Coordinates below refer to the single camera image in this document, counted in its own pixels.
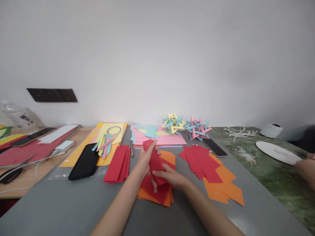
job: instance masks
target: origami star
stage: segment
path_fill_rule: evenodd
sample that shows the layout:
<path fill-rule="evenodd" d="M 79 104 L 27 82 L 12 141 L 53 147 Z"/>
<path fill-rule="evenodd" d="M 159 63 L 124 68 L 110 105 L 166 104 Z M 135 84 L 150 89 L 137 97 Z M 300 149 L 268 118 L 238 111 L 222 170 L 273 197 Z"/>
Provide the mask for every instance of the origami star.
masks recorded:
<path fill-rule="evenodd" d="M 191 121 L 187 121 L 187 125 L 184 128 L 187 130 L 186 135 L 189 135 L 190 140 L 197 138 L 200 141 L 203 138 L 208 139 L 207 132 L 212 129 L 209 127 L 209 121 L 202 122 L 201 117 L 198 120 L 191 117 Z"/>
<path fill-rule="evenodd" d="M 175 113 L 168 114 L 167 119 L 163 119 L 164 124 L 162 125 L 163 128 L 166 128 L 166 133 L 169 132 L 171 136 L 173 134 L 179 134 L 180 130 L 185 129 L 184 124 L 185 121 L 182 120 L 182 117 L 177 115 Z"/>

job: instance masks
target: hand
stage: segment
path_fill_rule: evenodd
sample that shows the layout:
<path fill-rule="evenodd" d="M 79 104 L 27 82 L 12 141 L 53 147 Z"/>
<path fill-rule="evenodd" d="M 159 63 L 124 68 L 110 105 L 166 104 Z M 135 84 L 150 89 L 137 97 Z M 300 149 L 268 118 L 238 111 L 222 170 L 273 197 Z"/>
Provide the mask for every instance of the hand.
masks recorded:
<path fill-rule="evenodd" d="M 315 160 L 307 159 L 298 161 L 295 163 L 295 168 L 315 191 Z"/>
<path fill-rule="evenodd" d="M 311 154 L 311 153 L 307 154 L 307 158 L 306 159 L 313 159 L 313 160 L 315 160 L 315 154 Z"/>
<path fill-rule="evenodd" d="M 175 170 L 170 168 L 168 165 L 162 164 L 162 167 L 164 171 L 154 170 L 152 171 L 152 174 L 157 177 L 165 178 L 168 181 L 168 183 L 170 183 L 171 185 L 173 185 L 175 188 L 178 188 L 178 189 L 182 189 L 184 185 L 187 182 L 189 182 L 188 179 L 186 179 L 181 174 L 178 174 Z"/>
<path fill-rule="evenodd" d="M 150 169 L 149 168 L 149 162 L 151 160 L 151 154 L 152 154 L 153 149 L 155 149 L 157 151 L 157 154 L 159 156 L 161 155 L 156 144 L 157 144 L 157 140 L 154 140 L 153 143 L 151 143 L 151 145 L 149 146 L 148 150 L 145 151 L 143 147 L 141 147 L 141 149 L 140 149 L 140 154 L 139 154 L 137 166 L 139 166 L 141 171 L 143 171 L 144 176 L 149 172 L 149 169 Z"/>

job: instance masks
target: white plate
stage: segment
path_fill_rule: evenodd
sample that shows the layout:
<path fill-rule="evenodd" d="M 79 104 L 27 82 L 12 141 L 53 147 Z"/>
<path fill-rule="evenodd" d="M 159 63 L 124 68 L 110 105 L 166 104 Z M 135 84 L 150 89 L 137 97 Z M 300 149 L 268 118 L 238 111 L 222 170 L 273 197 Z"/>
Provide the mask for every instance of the white plate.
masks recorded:
<path fill-rule="evenodd" d="M 256 142 L 256 146 L 261 151 L 273 157 L 274 159 L 277 159 L 290 165 L 294 165 L 297 161 L 302 160 L 294 153 L 271 143 Z"/>

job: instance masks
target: phone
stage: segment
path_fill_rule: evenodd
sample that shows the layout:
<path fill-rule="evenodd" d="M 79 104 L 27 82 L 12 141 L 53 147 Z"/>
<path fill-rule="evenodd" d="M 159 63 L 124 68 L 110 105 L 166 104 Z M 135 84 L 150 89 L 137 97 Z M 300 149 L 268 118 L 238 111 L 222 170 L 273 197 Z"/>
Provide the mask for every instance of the phone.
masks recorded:
<path fill-rule="evenodd" d="M 96 164 L 99 159 L 98 151 L 92 150 L 95 144 L 96 143 L 85 146 L 81 155 L 79 156 L 79 159 L 76 161 L 76 164 L 69 174 L 69 180 L 82 179 L 94 174 L 96 170 Z"/>
<path fill-rule="evenodd" d="M 219 157 L 227 156 L 226 152 L 223 151 L 212 139 L 203 139 L 202 140 L 208 148 Z"/>
<path fill-rule="evenodd" d="M 42 129 L 36 133 L 33 133 L 25 138 L 22 138 L 14 143 L 11 143 L 10 145 L 11 146 L 14 146 L 14 147 L 23 147 L 25 146 L 26 144 L 29 144 L 53 131 L 57 130 L 57 128 L 45 128 L 45 129 Z"/>

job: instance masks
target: gray table surface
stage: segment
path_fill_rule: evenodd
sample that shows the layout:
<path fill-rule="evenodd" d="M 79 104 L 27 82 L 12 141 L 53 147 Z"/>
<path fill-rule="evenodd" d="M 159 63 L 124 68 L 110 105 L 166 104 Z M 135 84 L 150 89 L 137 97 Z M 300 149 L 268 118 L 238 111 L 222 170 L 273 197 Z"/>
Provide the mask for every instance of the gray table surface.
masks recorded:
<path fill-rule="evenodd" d="M 130 137 L 128 128 L 122 144 L 128 145 Z M 204 146 L 199 140 L 190 141 L 185 135 L 184 138 L 188 146 L 191 143 Z M 176 171 L 189 178 L 207 196 L 203 181 L 178 156 L 183 148 L 162 150 L 176 155 Z M 211 200 L 213 204 L 245 235 L 311 235 L 242 164 L 224 150 L 229 155 L 220 160 L 235 174 L 233 183 L 243 190 L 245 207 L 233 200 L 228 200 L 228 205 Z M 136 165 L 138 155 L 139 150 L 135 150 L 135 157 L 130 160 L 130 171 Z M 122 186 L 122 183 L 103 182 L 107 168 L 99 167 L 94 176 L 76 181 L 67 179 L 72 168 L 53 169 L 0 218 L 0 235 L 89 235 Z M 123 235 L 208 235 L 183 193 L 173 190 L 173 194 L 174 203 L 170 208 L 137 199 Z"/>

